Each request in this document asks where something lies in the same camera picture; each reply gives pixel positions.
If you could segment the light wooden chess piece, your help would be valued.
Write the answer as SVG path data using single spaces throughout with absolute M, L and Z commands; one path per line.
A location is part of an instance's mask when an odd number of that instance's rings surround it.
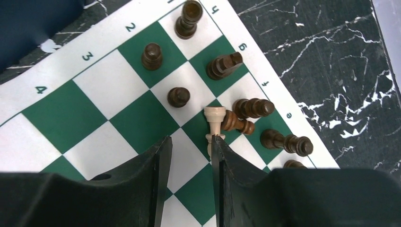
M 222 106 L 207 106 L 204 108 L 204 115 L 207 122 L 209 123 L 210 133 L 206 134 L 206 139 L 208 141 L 207 152 L 211 158 L 211 139 L 213 135 L 218 135 L 222 139 L 225 139 L 224 134 L 221 133 L 221 124 L 226 115 L 226 108 Z

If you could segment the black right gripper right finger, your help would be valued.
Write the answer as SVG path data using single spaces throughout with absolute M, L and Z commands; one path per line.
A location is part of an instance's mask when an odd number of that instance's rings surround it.
M 276 168 L 266 173 L 211 138 L 219 227 L 398 227 L 401 186 L 371 169 Z

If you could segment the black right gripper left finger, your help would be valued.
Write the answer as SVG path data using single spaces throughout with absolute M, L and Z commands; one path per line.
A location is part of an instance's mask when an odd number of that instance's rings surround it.
M 172 157 L 166 136 L 88 181 L 55 173 L 1 173 L 3 227 L 159 227 Z

